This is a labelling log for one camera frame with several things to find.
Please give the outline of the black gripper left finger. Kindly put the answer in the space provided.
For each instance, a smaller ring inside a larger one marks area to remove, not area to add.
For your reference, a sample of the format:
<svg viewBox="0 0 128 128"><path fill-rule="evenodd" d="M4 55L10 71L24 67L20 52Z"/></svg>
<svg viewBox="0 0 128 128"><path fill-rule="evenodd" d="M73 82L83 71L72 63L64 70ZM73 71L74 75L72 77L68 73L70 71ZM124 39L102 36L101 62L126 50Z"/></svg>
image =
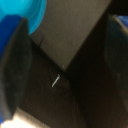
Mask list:
<svg viewBox="0 0 128 128"><path fill-rule="evenodd" d="M32 63L26 18L0 22L0 122L11 120L24 95Z"/></svg>

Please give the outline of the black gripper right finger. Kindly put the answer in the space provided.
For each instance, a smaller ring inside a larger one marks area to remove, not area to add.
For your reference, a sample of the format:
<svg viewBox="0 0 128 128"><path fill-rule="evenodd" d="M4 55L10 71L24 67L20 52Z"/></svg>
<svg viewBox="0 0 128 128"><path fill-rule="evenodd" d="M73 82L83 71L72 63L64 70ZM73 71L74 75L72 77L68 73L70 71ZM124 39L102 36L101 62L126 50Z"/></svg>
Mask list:
<svg viewBox="0 0 128 128"><path fill-rule="evenodd" d="M128 102L128 16L108 16L105 60L123 100Z"/></svg>

